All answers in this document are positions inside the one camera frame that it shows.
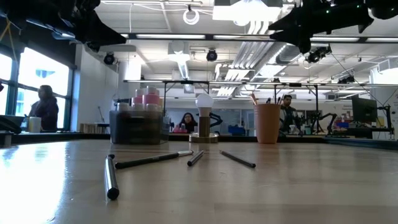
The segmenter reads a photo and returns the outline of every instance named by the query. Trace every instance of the computer monitor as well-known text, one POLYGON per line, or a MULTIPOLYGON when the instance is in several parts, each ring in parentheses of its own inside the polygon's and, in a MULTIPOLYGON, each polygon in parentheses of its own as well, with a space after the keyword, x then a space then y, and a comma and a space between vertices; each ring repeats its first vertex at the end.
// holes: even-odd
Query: computer monitor
POLYGON ((377 102, 376 100, 352 98, 354 120, 362 123, 376 122, 377 102))

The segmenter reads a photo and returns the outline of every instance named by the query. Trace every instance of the black pen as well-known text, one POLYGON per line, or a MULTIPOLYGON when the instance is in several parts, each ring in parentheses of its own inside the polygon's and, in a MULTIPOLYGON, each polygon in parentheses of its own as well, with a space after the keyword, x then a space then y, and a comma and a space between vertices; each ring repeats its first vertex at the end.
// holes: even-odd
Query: black pen
POLYGON ((139 165, 148 164, 148 163, 152 163, 152 162, 164 161, 167 159, 174 159, 174 158, 177 158, 180 156, 187 156, 187 155, 192 155, 192 154, 193 154, 193 151, 191 151, 191 150, 180 151, 180 152, 166 154, 163 156, 154 156, 154 157, 138 159, 135 161, 117 162, 114 166, 117 169, 125 169, 125 168, 129 168, 129 167, 139 166, 139 165))
POLYGON ((240 162, 240 163, 242 163, 243 165, 246 165, 246 166, 248 166, 248 167, 252 167, 252 168, 255 168, 255 167, 256 167, 256 164, 251 163, 251 162, 248 162, 248 161, 245 161, 245 160, 243 160, 243 159, 241 159, 241 158, 239 158, 239 157, 236 157, 236 156, 234 156, 234 155, 232 155, 232 154, 230 154, 230 153, 228 153, 228 152, 225 152, 225 151, 220 150, 220 153, 221 153, 222 155, 224 155, 224 156, 226 156, 226 157, 228 157, 228 158, 230 158, 230 159, 232 159, 232 160, 235 160, 236 162, 240 162))
POLYGON ((193 166, 203 155, 203 153, 205 153, 203 150, 196 153, 196 155, 194 155, 188 162, 187 165, 188 166, 193 166))
POLYGON ((115 200, 119 196, 119 188, 118 188, 118 183, 116 182, 116 175, 114 173, 113 159, 114 155, 108 155, 105 158, 105 174, 104 174, 106 196, 111 200, 115 200))

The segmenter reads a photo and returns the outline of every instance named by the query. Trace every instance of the orange cup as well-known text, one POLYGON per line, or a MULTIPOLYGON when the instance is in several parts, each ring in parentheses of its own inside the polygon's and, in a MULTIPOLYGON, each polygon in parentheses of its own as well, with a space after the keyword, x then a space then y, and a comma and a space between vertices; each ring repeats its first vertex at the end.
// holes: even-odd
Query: orange cup
POLYGON ((254 125, 257 141, 261 144, 275 144, 279 135, 280 105, 254 105, 254 125))

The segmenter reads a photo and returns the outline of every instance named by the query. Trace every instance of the brass lamp base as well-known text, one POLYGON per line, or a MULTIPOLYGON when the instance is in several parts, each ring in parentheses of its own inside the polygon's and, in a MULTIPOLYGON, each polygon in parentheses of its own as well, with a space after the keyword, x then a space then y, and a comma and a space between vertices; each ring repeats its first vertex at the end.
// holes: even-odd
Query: brass lamp base
POLYGON ((198 133, 192 133, 189 135, 189 142, 218 143, 218 134, 210 133, 208 137, 199 137, 198 133))

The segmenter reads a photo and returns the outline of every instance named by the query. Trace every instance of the light bulb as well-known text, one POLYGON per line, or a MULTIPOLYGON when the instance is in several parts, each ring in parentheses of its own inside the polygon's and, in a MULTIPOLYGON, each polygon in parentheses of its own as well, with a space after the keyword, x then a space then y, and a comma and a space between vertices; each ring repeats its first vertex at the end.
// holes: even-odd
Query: light bulb
POLYGON ((196 98, 195 103, 199 110, 199 116, 209 117, 211 107, 213 106, 214 103, 212 97, 205 93, 202 93, 196 98))

